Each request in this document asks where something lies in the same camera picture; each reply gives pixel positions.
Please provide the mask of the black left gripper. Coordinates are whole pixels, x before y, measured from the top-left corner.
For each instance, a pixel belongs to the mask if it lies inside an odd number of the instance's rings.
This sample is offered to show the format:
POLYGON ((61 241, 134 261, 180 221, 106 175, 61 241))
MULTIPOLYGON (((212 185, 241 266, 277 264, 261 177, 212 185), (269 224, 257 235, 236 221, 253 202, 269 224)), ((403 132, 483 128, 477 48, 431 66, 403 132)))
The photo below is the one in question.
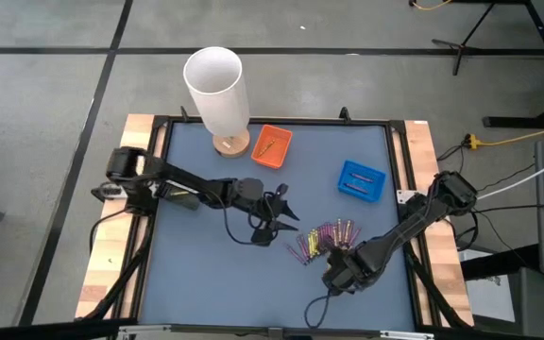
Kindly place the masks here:
POLYGON ((261 221, 254 228, 251 236, 251 243, 255 246, 269 246, 281 230, 298 231, 297 228, 277 220, 280 214, 284 214, 299 221, 299 218, 289 207, 288 201, 282 200, 282 196, 287 191, 288 185, 283 183, 277 187, 275 192, 264 192, 252 209, 261 221))

